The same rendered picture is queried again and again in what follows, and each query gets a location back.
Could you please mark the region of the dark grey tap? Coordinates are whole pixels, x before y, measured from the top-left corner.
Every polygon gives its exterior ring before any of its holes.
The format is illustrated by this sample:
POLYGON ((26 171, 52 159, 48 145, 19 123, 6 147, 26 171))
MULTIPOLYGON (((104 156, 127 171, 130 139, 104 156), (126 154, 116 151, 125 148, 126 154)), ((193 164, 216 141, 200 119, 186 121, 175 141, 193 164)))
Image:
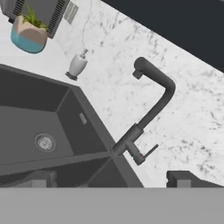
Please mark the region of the dark grey tap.
POLYGON ((137 165, 141 165, 146 158, 158 148, 153 146, 145 155, 135 145, 135 141, 144 133, 144 128, 164 109, 174 96, 175 82, 151 64, 145 57, 139 57, 134 62, 133 76, 138 80, 145 75, 164 88, 164 93, 152 109, 140 120, 134 123, 120 140, 111 148, 111 152, 118 158, 127 151, 137 165))

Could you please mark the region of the grey appliance with vents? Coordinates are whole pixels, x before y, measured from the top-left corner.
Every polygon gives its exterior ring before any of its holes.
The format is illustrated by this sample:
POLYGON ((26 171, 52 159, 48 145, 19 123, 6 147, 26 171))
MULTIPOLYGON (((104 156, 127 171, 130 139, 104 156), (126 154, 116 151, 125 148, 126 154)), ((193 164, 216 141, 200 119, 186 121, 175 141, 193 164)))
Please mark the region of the grey appliance with vents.
POLYGON ((0 0, 0 7, 2 13, 13 23, 22 13, 29 14, 26 8, 29 6, 34 11, 35 18, 47 26, 48 37, 52 39, 69 3, 70 0, 0 0))

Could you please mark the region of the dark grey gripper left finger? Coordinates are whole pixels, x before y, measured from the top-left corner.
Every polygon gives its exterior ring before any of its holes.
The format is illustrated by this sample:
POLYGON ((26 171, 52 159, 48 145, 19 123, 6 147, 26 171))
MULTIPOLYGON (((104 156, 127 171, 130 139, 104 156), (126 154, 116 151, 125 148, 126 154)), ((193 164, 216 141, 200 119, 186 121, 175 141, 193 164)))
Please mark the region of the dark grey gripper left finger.
POLYGON ((0 187, 56 187, 56 171, 35 171, 27 177, 7 184, 1 184, 0 187))

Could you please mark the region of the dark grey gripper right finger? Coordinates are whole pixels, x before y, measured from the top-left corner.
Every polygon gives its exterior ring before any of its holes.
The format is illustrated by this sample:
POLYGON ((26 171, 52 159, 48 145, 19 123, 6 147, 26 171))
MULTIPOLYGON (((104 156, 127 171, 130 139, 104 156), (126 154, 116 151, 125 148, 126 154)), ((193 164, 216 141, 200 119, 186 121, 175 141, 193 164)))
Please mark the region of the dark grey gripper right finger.
POLYGON ((168 171, 166 173, 167 178, 167 187, 197 187, 197 188, 208 188, 208 187, 220 187, 220 185, 217 185, 215 183, 202 180, 198 177, 196 177, 193 173, 190 171, 168 171))

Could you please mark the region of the dark grey sink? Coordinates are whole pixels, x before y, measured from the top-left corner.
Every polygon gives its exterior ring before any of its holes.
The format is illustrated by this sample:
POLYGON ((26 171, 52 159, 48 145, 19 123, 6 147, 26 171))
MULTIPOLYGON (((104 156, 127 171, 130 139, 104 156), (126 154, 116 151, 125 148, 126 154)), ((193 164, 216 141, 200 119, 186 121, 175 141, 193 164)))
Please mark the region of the dark grey sink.
POLYGON ((36 171, 56 187, 142 187, 80 87, 0 64, 0 185, 36 171))

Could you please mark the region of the dark wall cupboard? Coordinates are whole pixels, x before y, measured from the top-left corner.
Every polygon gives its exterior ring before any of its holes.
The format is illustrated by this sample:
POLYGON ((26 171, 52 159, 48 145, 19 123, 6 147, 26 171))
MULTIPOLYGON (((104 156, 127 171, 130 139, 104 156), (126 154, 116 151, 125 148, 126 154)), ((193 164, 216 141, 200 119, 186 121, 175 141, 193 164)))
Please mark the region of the dark wall cupboard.
POLYGON ((224 0, 102 0, 224 73, 224 0))

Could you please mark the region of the grey wall socket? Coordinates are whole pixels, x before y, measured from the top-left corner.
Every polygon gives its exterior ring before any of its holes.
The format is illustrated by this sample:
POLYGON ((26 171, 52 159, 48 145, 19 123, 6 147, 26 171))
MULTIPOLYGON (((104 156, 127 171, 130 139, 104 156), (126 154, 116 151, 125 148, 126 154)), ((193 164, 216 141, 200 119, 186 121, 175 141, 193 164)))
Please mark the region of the grey wall socket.
POLYGON ((71 24, 74 21, 74 17, 77 14, 78 10, 79 10, 79 7, 75 3, 70 2, 66 8, 66 12, 64 14, 64 19, 69 24, 71 24))

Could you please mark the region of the white soap dispenser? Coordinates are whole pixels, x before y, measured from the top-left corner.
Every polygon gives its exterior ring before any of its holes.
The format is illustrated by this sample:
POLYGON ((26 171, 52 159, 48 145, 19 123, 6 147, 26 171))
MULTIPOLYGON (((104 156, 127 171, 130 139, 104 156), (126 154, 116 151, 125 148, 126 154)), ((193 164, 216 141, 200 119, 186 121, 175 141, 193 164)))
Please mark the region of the white soap dispenser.
POLYGON ((88 60, 86 59, 86 54, 88 49, 85 49, 81 54, 75 54, 71 63, 69 70, 66 72, 66 76, 71 80, 77 81, 78 75, 86 67, 88 60))

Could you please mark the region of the potted plant in blue-beige pot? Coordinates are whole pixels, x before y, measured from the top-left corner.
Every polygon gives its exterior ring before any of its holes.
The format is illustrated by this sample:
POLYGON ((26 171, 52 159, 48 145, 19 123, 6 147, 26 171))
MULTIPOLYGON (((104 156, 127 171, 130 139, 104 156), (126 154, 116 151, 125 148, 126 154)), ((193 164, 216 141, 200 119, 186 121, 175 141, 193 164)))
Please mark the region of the potted plant in blue-beige pot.
POLYGON ((49 29, 46 24, 36 18, 34 10, 25 4, 27 13, 20 13, 14 20, 10 40, 19 49, 27 53, 40 53, 47 42, 49 29))

